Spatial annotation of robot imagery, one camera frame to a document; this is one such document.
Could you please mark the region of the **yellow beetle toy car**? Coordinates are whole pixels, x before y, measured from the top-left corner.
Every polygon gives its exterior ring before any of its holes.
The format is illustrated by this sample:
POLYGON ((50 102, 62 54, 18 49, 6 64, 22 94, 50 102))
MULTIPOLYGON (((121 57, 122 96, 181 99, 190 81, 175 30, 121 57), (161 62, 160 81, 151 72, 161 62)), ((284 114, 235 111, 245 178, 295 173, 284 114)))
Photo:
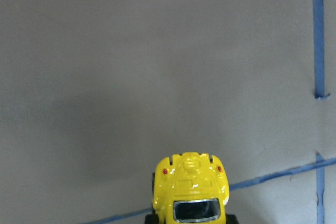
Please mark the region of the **yellow beetle toy car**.
POLYGON ((145 223, 238 223, 226 213, 229 183, 215 155, 185 152, 162 159, 152 175, 152 194, 145 223))

